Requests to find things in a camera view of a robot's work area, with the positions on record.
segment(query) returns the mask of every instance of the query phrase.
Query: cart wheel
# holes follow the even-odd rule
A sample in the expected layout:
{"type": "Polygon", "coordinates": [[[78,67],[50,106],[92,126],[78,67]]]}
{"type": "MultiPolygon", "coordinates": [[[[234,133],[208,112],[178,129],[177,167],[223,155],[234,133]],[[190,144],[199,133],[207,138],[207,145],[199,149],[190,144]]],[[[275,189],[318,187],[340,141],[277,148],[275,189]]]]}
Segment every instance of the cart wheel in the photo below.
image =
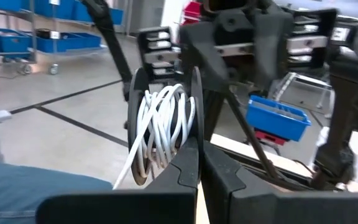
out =
{"type": "Polygon", "coordinates": [[[3,57],[2,62],[3,63],[11,63],[13,60],[11,58],[3,57]]]}
{"type": "Polygon", "coordinates": [[[23,75],[30,75],[32,73],[32,67],[30,65],[24,64],[20,66],[20,72],[23,75]]]}
{"type": "Polygon", "coordinates": [[[52,65],[50,68],[49,68],[49,74],[51,75],[56,75],[58,73],[58,65],[52,65]]]}

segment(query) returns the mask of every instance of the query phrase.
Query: coiled white cable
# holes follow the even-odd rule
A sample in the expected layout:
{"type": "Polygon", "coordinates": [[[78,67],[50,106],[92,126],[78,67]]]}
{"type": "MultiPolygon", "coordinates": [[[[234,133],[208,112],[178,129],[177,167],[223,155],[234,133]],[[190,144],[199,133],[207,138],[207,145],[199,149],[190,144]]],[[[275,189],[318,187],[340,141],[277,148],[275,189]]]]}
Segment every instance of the coiled white cable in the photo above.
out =
{"type": "Polygon", "coordinates": [[[187,98],[181,84],[166,86],[159,93],[145,92],[137,114],[137,136],[131,147],[124,167],[118,176],[114,189],[118,188],[137,156],[139,173],[143,178],[149,175],[151,164],[158,168],[166,168],[177,152],[176,141],[181,133],[182,146],[189,135],[196,114],[196,105],[193,97],[187,98]],[[186,118],[186,102],[190,101],[190,117],[186,118]],[[175,108],[178,108],[177,123],[171,133],[172,119],[175,108]],[[146,130],[149,130],[148,142],[144,139],[146,130]],[[149,166],[144,169],[143,158],[148,159],[149,166]]]}

